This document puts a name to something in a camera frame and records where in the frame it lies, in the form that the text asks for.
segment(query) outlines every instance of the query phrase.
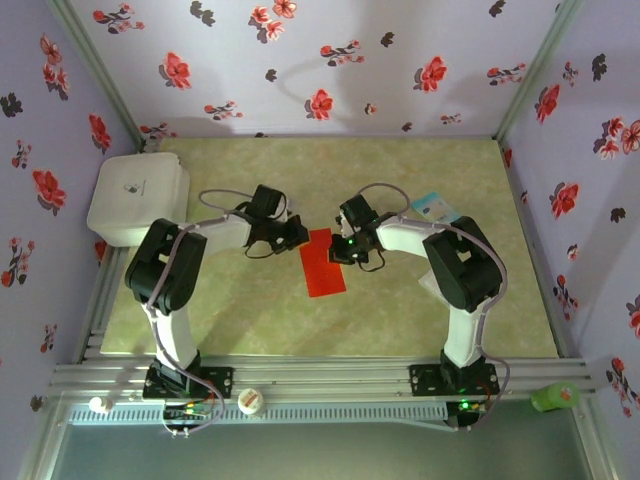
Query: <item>small white cylinder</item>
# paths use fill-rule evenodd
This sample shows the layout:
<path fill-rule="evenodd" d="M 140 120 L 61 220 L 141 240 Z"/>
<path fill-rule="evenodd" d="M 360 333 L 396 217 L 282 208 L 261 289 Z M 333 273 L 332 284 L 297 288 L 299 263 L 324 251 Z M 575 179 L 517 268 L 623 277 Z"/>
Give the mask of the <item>small white cylinder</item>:
<path fill-rule="evenodd" d="M 113 402 L 108 398 L 93 397 L 89 400 L 89 410 L 95 413 L 107 414 L 113 408 Z"/>
<path fill-rule="evenodd" d="M 238 395 L 238 408 L 249 417 L 257 417 L 264 412 L 264 397 L 258 390 L 247 388 Z"/>

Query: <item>glass panel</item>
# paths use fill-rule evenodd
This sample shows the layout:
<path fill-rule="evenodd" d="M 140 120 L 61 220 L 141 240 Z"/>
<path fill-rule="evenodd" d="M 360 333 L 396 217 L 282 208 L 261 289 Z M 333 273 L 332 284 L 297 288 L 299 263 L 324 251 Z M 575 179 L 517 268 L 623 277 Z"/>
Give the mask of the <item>glass panel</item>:
<path fill-rule="evenodd" d="M 570 411 L 505 402 L 470 434 L 395 424 L 70 426 L 56 480 L 589 479 Z"/>

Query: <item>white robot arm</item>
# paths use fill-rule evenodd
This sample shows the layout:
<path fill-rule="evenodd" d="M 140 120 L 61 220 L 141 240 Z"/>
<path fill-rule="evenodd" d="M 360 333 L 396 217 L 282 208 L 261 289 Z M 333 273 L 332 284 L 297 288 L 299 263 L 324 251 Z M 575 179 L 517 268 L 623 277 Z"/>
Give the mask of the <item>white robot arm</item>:
<path fill-rule="evenodd" d="M 144 398 L 199 398 L 206 389 L 193 377 L 216 383 L 214 369 L 200 365 L 186 304 L 205 255 L 248 250 L 258 241 L 267 242 L 273 254 L 309 241 L 300 217 L 291 216 L 287 197 L 264 185 L 258 186 L 250 202 L 221 218 L 182 228 L 164 219 L 151 225 L 125 274 L 125 284 L 149 317 L 157 347 Z"/>
<path fill-rule="evenodd" d="M 340 206 L 336 221 L 342 233 L 332 237 L 332 262 L 358 264 L 364 270 L 372 250 L 398 250 L 429 259 L 450 312 L 440 375 L 454 391 L 484 376 L 482 327 L 488 308 L 499 299 L 504 267 L 478 225 L 469 217 L 437 225 L 394 213 L 379 216 L 360 194 Z"/>

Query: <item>red rectangular object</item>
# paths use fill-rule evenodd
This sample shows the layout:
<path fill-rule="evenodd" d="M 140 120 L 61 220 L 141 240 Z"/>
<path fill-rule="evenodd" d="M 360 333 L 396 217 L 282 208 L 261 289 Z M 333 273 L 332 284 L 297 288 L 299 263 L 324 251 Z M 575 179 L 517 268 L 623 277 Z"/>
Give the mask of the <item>red rectangular object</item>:
<path fill-rule="evenodd" d="M 331 230 L 324 228 L 311 230 L 309 243 L 299 249 L 311 298 L 347 291 L 340 265 L 329 263 L 330 246 Z"/>

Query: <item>table surface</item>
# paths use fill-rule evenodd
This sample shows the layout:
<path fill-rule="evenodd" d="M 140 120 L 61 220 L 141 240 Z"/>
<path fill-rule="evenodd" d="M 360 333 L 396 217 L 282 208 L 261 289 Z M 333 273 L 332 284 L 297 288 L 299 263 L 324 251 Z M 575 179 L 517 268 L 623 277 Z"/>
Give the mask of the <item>table surface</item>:
<path fill-rule="evenodd" d="M 198 203 L 206 188 L 253 193 L 266 184 L 292 199 L 309 230 L 334 232 L 339 205 L 368 183 L 396 184 L 412 199 L 438 192 L 476 220 L 509 273 L 509 290 L 489 315 L 485 349 L 506 357 L 557 356 L 495 141 L 171 138 L 160 150 L 175 152 L 191 175 L 188 221 L 217 215 Z M 390 189 L 365 196 L 379 213 L 402 206 Z M 210 201 L 233 207 L 240 200 L 217 194 Z M 188 304 L 193 337 L 203 355 L 437 356 L 448 310 L 418 284 L 428 261 L 402 252 L 385 257 L 387 266 L 375 273 L 342 266 L 347 291 L 318 298 L 308 295 L 298 251 L 264 260 L 240 250 L 207 257 Z M 146 316 L 120 279 L 102 353 L 154 351 Z"/>

